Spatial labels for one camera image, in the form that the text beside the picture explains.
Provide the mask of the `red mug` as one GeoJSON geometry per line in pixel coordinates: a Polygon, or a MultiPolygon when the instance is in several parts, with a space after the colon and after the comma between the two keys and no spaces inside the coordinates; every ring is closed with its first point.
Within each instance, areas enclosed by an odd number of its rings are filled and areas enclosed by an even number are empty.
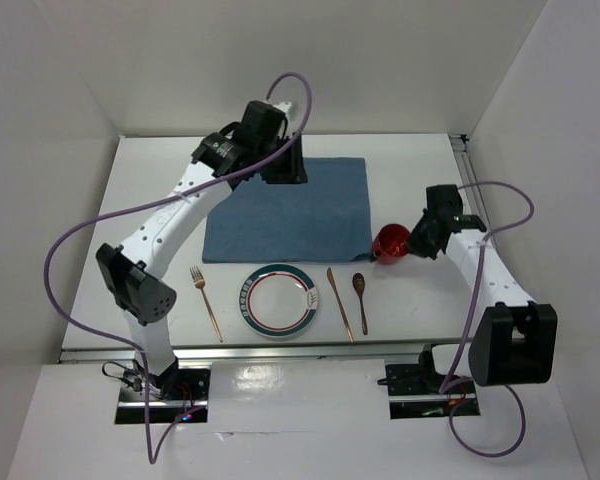
{"type": "Polygon", "coordinates": [[[370,260],[380,265],[394,265],[408,254],[407,241],[411,232],[400,224],[388,224],[373,240],[370,260]]]}

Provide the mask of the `blue cloth placemat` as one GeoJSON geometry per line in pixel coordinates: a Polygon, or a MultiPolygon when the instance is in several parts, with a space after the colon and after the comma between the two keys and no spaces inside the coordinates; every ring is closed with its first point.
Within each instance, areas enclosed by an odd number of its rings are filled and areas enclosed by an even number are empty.
{"type": "Polygon", "coordinates": [[[308,182],[242,183],[207,216],[202,261],[349,263],[370,252],[363,158],[309,158],[308,182]]]}

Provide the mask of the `dark wooden spoon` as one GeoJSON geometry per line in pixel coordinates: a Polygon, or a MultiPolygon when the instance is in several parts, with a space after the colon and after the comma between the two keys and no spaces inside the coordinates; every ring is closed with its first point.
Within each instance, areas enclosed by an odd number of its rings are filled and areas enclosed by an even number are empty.
{"type": "Polygon", "coordinates": [[[352,285],[353,285],[354,291],[356,292],[358,300],[359,300],[362,333],[364,335],[367,335],[368,334],[368,322],[367,322],[365,306],[364,306],[364,292],[365,292],[366,282],[365,282],[365,278],[362,273],[356,272],[353,275],[352,285]]]}

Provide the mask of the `copper table knife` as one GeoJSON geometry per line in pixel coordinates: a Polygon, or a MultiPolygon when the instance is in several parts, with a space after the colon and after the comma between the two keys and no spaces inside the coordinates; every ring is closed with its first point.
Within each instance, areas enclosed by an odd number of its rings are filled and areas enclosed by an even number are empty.
{"type": "Polygon", "coordinates": [[[350,343],[353,344],[355,342],[354,336],[353,336],[353,332],[351,330],[351,327],[350,327],[350,324],[349,324],[349,321],[348,321],[348,318],[347,318],[347,315],[346,315],[346,311],[345,311],[344,305],[343,305],[341,297],[339,295],[339,291],[338,291],[337,284],[336,284],[336,281],[335,281],[335,277],[334,277],[334,274],[333,274],[333,271],[332,271],[331,267],[327,268],[327,270],[326,270],[326,276],[327,276],[327,280],[328,280],[328,282],[329,282],[329,284],[330,284],[330,286],[331,286],[331,288],[333,290],[333,293],[335,295],[335,299],[336,299],[336,302],[337,302],[337,305],[338,305],[338,308],[339,308],[339,312],[340,312],[340,315],[341,315],[341,318],[342,318],[342,321],[343,321],[343,324],[344,324],[344,327],[345,327],[345,330],[346,330],[346,333],[347,333],[348,340],[349,340],[350,343]]]}

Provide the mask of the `white plate green red rim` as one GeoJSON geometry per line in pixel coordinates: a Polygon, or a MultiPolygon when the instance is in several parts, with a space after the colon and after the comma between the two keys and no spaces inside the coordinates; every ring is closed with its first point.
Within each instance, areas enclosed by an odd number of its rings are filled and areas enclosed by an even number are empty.
{"type": "Polygon", "coordinates": [[[319,295],[313,280],[300,268],[271,264],[252,272],[238,297],[246,325],[258,335],[282,340],[300,335],[313,323],[319,295]]]}

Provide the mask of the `copper fork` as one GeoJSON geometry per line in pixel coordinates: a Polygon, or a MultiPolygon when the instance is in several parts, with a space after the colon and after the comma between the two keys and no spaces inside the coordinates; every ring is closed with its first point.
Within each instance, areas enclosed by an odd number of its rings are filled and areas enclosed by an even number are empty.
{"type": "Polygon", "coordinates": [[[223,343],[224,342],[224,338],[223,338],[221,330],[219,328],[219,324],[217,322],[215,313],[214,313],[214,311],[212,309],[212,306],[211,306],[211,304],[209,302],[209,299],[208,299],[208,297],[206,295],[206,291],[205,291],[206,281],[205,281],[205,278],[202,275],[202,272],[201,272],[201,270],[200,270],[200,268],[198,266],[191,267],[189,269],[189,271],[190,271],[190,275],[192,277],[192,281],[193,281],[193,284],[194,284],[195,288],[202,295],[203,302],[204,302],[205,307],[207,309],[210,321],[211,321],[212,326],[214,328],[214,331],[215,331],[215,333],[216,333],[216,335],[218,337],[218,340],[219,340],[220,343],[223,343]]]}

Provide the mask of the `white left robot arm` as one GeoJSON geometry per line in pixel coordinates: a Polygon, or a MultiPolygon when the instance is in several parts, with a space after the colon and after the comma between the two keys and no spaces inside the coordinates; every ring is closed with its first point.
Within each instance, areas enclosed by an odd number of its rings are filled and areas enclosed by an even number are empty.
{"type": "Polygon", "coordinates": [[[140,348],[135,364],[142,375],[141,385],[156,399],[173,394],[179,370],[167,322],[177,294],[162,279],[196,227],[237,188],[238,180],[226,181],[224,175],[274,155],[273,162],[256,171],[263,180],[306,182],[301,141],[288,135],[294,109],[290,101],[249,102],[240,121],[201,140],[172,191],[175,202],[157,208],[120,245],[104,243],[96,253],[107,290],[140,348]]]}

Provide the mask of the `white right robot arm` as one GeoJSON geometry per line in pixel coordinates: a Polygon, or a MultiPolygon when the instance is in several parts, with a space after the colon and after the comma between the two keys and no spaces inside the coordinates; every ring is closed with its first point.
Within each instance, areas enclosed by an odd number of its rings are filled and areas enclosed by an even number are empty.
{"type": "Polygon", "coordinates": [[[492,238],[533,217],[535,205],[519,188],[500,181],[482,181],[518,194],[527,204],[523,219],[489,230],[482,219],[464,212],[464,186],[442,184],[426,189],[426,207],[412,230],[407,252],[434,260],[442,253],[457,267],[472,294],[458,347],[449,365],[430,358],[416,369],[416,379],[428,392],[445,393],[459,381],[455,371],[468,354],[470,379],[480,387],[544,384],[549,381],[558,316],[538,303],[514,279],[492,238]]]}

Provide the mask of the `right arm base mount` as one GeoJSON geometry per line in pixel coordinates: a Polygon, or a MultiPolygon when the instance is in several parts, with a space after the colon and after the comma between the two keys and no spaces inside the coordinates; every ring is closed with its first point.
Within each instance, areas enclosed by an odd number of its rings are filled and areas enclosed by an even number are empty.
{"type": "Polygon", "coordinates": [[[480,416],[475,386],[465,383],[439,393],[444,374],[435,370],[432,346],[426,344],[417,360],[385,365],[385,375],[376,381],[389,399],[389,413],[396,419],[431,419],[456,416],[480,416]]]}

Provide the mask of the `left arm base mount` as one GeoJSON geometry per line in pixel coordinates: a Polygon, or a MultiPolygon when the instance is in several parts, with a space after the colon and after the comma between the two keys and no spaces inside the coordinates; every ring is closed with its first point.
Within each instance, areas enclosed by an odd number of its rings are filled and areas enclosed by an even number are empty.
{"type": "MultiPolygon", "coordinates": [[[[107,361],[101,373],[115,380],[120,389],[114,423],[139,425],[144,423],[145,382],[139,367],[107,361]]],[[[182,423],[206,423],[208,420],[208,395],[211,369],[180,369],[175,380],[163,387],[149,384],[149,419],[151,424],[168,424],[176,417],[182,423]]]]}

